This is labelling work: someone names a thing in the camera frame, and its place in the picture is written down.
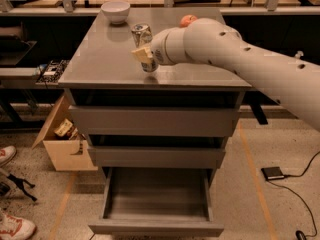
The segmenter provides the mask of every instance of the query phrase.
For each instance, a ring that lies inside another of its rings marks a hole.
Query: white sneaker
[[[26,240],[36,231],[36,225],[29,220],[14,217],[0,209],[0,239]]]
[[[17,149],[14,146],[8,146],[0,149],[0,167],[8,163],[17,153]]]

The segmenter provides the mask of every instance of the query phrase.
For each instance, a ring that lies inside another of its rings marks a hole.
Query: bottom drawer
[[[104,168],[103,213],[96,234],[219,236],[202,169]]]

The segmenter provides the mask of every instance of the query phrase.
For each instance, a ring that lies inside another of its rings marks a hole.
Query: drawer
[[[84,134],[154,136],[231,136],[235,109],[78,107],[70,112]]]
[[[225,150],[213,148],[170,147],[89,147],[95,166],[220,168]]]
[[[105,200],[96,234],[219,236],[201,169],[103,168]]]

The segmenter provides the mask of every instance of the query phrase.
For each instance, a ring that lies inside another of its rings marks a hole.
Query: floor
[[[11,187],[8,195],[0,197],[1,208],[34,221],[37,232],[33,240],[210,239],[93,235],[87,224],[101,213],[103,178],[98,172],[56,172],[42,144],[31,149],[37,134],[37,130],[0,131],[0,147],[14,145],[18,150],[3,169],[34,183],[36,187],[27,190],[38,198],[33,202],[0,176],[0,181]],[[314,233],[303,202],[287,189],[267,183],[260,169],[280,166],[285,174],[300,174],[320,151],[319,132],[293,118],[271,118],[268,125],[261,126],[254,118],[243,116],[226,151],[210,188],[214,217],[225,229],[219,238],[211,239],[294,240],[298,229],[308,235]],[[319,168],[320,155],[303,177],[276,183],[291,188],[306,201],[320,229]]]

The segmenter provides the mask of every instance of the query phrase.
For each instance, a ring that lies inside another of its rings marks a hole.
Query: bowl
[[[125,1],[111,1],[104,3],[101,6],[101,10],[112,24],[122,24],[129,15],[130,3]]]

